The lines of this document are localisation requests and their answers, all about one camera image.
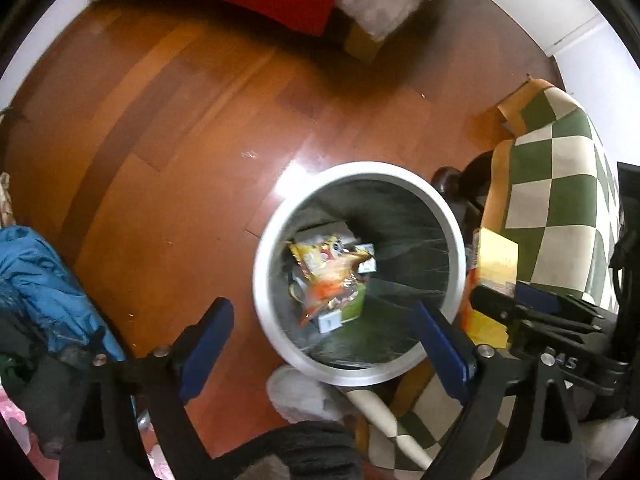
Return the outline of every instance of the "wooden floor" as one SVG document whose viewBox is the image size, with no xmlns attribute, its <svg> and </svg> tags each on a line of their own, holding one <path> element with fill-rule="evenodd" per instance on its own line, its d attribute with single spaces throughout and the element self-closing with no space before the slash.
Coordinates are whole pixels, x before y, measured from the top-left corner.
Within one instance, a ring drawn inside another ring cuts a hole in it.
<svg viewBox="0 0 640 480">
<path fill-rule="evenodd" d="M 549 60 L 490 0 L 436 0 L 366 66 L 215 0 L 107 0 L 56 41 L 0 126 L 18 220 L 136 355 L 217 296 L 236 328 L 189 406 L 213 455 L 284 422 L 254 313 L 258 238 L 304 175 L 382 160 L 430 178 L 507 134 L 494 105 Z"/>
</svg>

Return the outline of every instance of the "green and white checkered fabric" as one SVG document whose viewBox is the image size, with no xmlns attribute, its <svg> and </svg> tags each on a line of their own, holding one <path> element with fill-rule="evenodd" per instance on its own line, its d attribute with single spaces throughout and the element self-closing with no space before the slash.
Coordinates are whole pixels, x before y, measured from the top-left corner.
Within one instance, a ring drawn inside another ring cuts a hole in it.
<svg viewBox="0 0 640 480">
<path fill-rule="evenodd" d="M 539 128 L 511 149 L 501 234 L 518 243 L 518 279 L 616 312 L 609 260 L 618 184 L 590 118 L 565 92 L 541 91 L 522 116 Z"/>
<path fill-rule="evenodd" d="M 582 107 L 558 88 L 521 111 L 526 133 L 511 148 L 510 193 L 501 234 L 518 243 L 518 279 L 616 312 L 608 263 L 620 230 L 618 184 Z M 345 391 L 369 422 L 369 459 L 398 480 L 419 479 L 462 407 L 435 376 L 400 419 L 369 390 Z M 488 476 L 514 397 L 503 400 L 474 478 Z"/>
</svg>

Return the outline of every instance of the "screw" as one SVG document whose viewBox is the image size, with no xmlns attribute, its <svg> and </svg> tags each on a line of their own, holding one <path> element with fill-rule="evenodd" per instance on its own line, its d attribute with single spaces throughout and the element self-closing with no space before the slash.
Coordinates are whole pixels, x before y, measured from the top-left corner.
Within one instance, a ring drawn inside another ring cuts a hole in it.
<svg viewBox="0 0 640 480">
<path fill-rule="evenodd" d="M 495 355 L 495 349 L 490 345 L 478 345 L 478 353 L 482 357 L 489 358 Z"/>
<path fill-rule="evenodd" d="M 94 357 L 94 366 L 102 366 L 107 364 L 107 356 L 105 354 L 98 354 Z"/>
<path fill-rule="evenodd" d="M 546 366 L 553 366 L 556 362 L 556 358 L 553 357 L 551 354 L 542 354 L 540 356 L 540 360 L 546 365 Z"/>
<path fill-rule="evenodd" d="M 154 355 L 156 357 L 164 357 L 166 355 L 169 355 L 169 350 L 171 350 L 171 347 L 169 345 L 158 345 L 154 348 Z"/>
</svg>

